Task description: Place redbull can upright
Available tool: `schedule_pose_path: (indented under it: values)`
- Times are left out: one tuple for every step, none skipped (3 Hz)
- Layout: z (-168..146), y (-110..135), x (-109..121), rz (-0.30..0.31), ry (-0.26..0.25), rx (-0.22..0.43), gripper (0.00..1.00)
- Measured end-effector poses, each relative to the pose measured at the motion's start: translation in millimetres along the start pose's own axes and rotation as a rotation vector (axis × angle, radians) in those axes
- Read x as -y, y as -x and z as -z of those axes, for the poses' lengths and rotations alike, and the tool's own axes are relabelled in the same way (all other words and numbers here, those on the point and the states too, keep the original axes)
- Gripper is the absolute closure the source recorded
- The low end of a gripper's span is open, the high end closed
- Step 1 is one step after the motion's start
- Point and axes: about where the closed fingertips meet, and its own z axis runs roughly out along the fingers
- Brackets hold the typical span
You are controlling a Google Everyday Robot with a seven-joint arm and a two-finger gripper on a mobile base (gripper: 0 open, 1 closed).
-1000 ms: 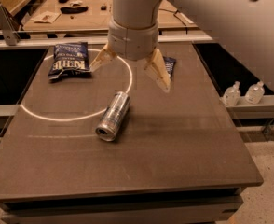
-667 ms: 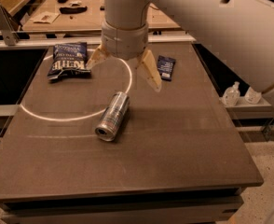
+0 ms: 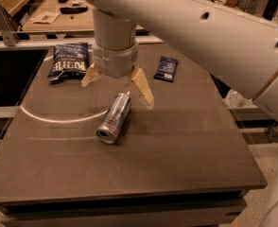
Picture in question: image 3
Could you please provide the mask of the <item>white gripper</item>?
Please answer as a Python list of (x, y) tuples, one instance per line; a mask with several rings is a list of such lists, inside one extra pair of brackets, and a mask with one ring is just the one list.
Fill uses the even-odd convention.
[(142, 68), (135, 66), (138, 59), (138, 43), (122, 50), (102, 48), (97, 43), (93, 43), (93, 53), (94, 63), (90, 65), (83, 77), (82, 87), (96, 81), (102, 74), (115, 79), (128, 76), (132, 93), (138, 101), (146, 108), (154, 106), (154, 95), (146, 74)]

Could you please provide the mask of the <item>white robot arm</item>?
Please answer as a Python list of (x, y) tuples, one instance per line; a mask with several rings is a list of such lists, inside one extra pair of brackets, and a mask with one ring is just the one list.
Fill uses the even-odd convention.
[(142, 26), (278, 121), (278, 24), (207, 0), (86, 0)]

